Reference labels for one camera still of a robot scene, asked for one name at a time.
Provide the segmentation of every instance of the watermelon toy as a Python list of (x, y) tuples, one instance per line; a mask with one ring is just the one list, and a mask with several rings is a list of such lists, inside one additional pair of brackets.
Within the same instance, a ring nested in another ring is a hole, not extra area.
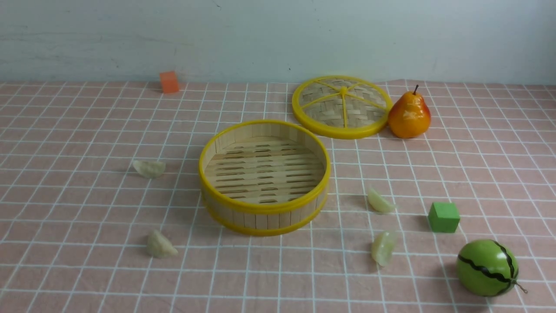
[(502, 244), (479, 239), (467, 243), (458, 254), (456, 264), (461, 284), (481, 297), (494, 297), (507, 293), (518, 285), (518, 261)]

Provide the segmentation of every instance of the orange pear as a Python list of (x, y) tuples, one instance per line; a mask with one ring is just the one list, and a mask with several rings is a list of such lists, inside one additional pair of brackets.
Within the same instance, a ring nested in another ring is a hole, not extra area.
[(398, 138), (417, 137), (429, 129), (430, 111), (417, 88), (404, 93), (388, 113), (388, 125)]

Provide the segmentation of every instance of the watermelon stem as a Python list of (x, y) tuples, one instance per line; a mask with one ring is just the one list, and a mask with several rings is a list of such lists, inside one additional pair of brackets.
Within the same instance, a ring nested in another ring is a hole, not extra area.
[(527, 289), (523, 288), (518, 282), (514, 282), (514, 284), (518, 285), (518, 287), (525, 293), (528, 294), (529, 291), (527, 291)]

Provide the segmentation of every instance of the bamboo steamer basket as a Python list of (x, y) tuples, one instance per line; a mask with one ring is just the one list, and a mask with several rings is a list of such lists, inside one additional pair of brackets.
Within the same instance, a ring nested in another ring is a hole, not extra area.
[(378, 133), (392, 108), (375, 84), (350, 76), (323, 76), (301, 84), (292, 97), (295, 118), (315, 134), (360, 139)]
[(313, 133), (284, 121), (257, 120), (213, 137), (198, 170), (213, 219), (243, 234), (275, 236), (319, 214), (331, 168), (326, 148)]

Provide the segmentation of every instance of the yellow plastic rim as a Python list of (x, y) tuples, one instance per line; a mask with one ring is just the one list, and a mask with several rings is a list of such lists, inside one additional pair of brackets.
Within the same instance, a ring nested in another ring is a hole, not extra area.
[[(218, 192), (216, 190), (216, 188), (214, 188), (209, 183), (207, 177), (205, 176), (205, 171), (203, 170), (202, 161), (205, 159), (205, 155), (207, 153), (207, 150), (210, 148), (212, 143), (214, 141), (216, 141), (220, 136), (228, 133), (229, 131), (233, 131), (237, 128), (240, 128), (240, 127), (243, 127), (243, 126), (246, 126), (246, 125), (262, 124), (262, 123), (265, 123), (265, 124), (268, 124), (268, 123), (270, 123), (270, 124), (281, 124), (281, 125), (286, 125), (286, 126), (295, 128), (295, 129), (300, 130), (303, 133), (307, 134), (309, 137), (311, 137), (313, 140), (315, 140), (315, 142), (317, 142), (320, 149), (322, 149), (322, 152), (324, 153), (324, 156), (325, 156), (325, 159), (326, 159), (326, 168), (325, 168), (325, 172), (324, 172), (324, 176), (322, 177), (322, 180), (318, 183), (318, 185), (315, 188), (313, 188), (313, 190), (304, 194), (302, 197), (299, 197), (295, 200), (288, 201), (288, 202), (256, 204), (256, 203), (246, 203), (246, 202), (242, 202), (242, 201), (239, 201), (239, 200), (236, 200), (236, 199), (232, 199), (232, 198)], [(330, 157), (328, 156), (328, 151), (326, 150), (326, 147), (324, 147), (324, 144), (322, 144), (322, 142), (319, 140), (319, 138), (317, 138), (314, 134), (312, 134), (307, 129), (304, 129), (303, 127), (300, 127), (298, 125), (295, 125), (293, 123), (288, 123), (288, 122), (285, 122), (285, 121), (254, 120), (254, 121), (239, 123), (239, 124), (236, 124), (232, 127), (229, 127), (227, 129), (223, 130), (222, 132), (220, 132), (219, 134), (217, 134), (216, 136), (214, 136), (211, 140), (209, 140), (208, 143), (203, 148), (203, 151), (201, 152), (201, 156), (199, 157), (198, 172), (199, 172), (199, 177), (200, 177), (200, 180), (201, 180), (201, 185), (204, 188), (204, 190), (206, 190), (210, 194), (211, 198), (217, 200), (218, 202), (220, 202), (222, 204), (226, 204), (227, 206), (232, 207), (237, 212), (249, 213), (249, 214), (278, 214), (278, 213), (286, 213), (286, 212), (298, 209), (298, 208), (308, 204), (309, 202), (313, 201), (315, 198), (317, 198), (321, 194), (321, 192), (328, 186), (328, 183), (329, 183), (329, 180), (330, 180), (330, 170), (331, 170), (330, 167), (331, 167), (330, 166)]]
[(239, 227), (237, 225), (224, 221), (218, 214), (216, 214), (216, 212), (214, 212), (214, 210), (210, 206), (206, 204), (204, 198), (203, 198), (203, 202), (210, 216), (216, 222), (222, 224), (224, 227), (248, 236), (265, 237), (265, 236), (278, 236), (281, 234), (287, 234), (309, 224), (317, 215), (319, 215), (320, 211), (326, 204), (327, 198), (328, 198), (328, 194), (324, 196), (324, 199), (322, 200), (320, 206), (314, 212), (312, 212), (311, 215), (307, 216), (304, 220), (300, 221), (299, 223), (295, 223), (291, 226), (284, 227), (284, 228), (277, 228), (277, 229), (254, 229), (254, 228)]
[[(350, 81), (356, 81), (357, 83), (355, 85), (352, 85), (349, 88), (337, 88), (335, 86), (331, 86), (328, 85), (326, 83), (323, 83), (322, 80), (327, 80), (327, 79), (344, 79), (344, 80), (350, 80)], [(309, 104), (305, 104), (305, 105), (301, 105), (299, 102), (299, 97), (301, 95), (301, 93), (305, 90), (305, 88), (307, 88), (308, 86), (312, 85), (312, 84), (321, 84), (323, 86), (326, 86), (328, 88), (331, 88), (332, 90), (335, 90), (337, 93), (333, 94), (333, 95), (326, 95), (323, 97), (320, 97), (312, 102), (310, 102)], [(365, 85), (367, 87), (370, 87), (372, 89), (374, 89), (375, 91), (377, 91), (383, 98), (384, 101), (386, 102), (386, 106), (380, 106), (376, 103), (373, 103), (372, 101), (363, 99), (361, 97), (358, 97), (357, 95), (353, 95), (350, 93), (350, 90), (355, 87), (355, 86), (360, 86), (360, 85)], [(315, 102), (318, 102), (319, 100), (323, 100), (325, 98), (331, 97), (331, 96), (341, 96), (342, 98), (342, 105), (343, 105), (343, 109), (344, 109), (344, 127), (343, 128), (338, 128), (338, 127), (333, 127), (333, 126), (329, 126), (326, 124), (323, 124), (319, 121), (314, 120), (313, 118), (309, 117), (305, 112), (304, 112), (304, 108), (308, 107), (310, 105), (312, 105)], [(374, 107), (380, 107), (381, 109), (384, 109), (384, 115), (376, 122), (370, 124), (370, 125), (366, 125), (363, 127), (358, 127), (358, 128), (348, 128), (347, 127), (347, 109), (346, 109), (346, 97), (353, 97), (355, 99), (358, 99), (360, 101), (363, 102), (367, 102), (369, 105), (374, 106)], [(360, 139), (360, 138), (365, 138), (368, 136), (372, 136), (375, 135), (376, 133), (380, 132), (388, 123), (388, 112), (390, 111), (390, 109), (392, 108), (393, 103), (392, 100), (390, 99), (390, 96), (380, 87), (378, 87), (377, 85), (359, 79), (359, 78), (355, 78), (355, 77), (350, 77), (350, 76), (342, 76), (342, 75), (330, 75), (330, 76), (322, 76), (322, 77), (318, 77), (309, 81), (306, 81), (305, 83), (301, 84), (294, 92), (293, 97), (292, 97), (292, 107), (293, 107), (293, 112), (294, 112), (294, 116), (295, 118), (299, 121), (299, 123), (301, 125), (303, 125), (305, 128), (307, 128), (308, 130), (312, 131), (315, 134), (321, 135), (321, 136), (325, 136), (325, 137), (330, 137), (330, 138), (335, 138), (335, 139)]]

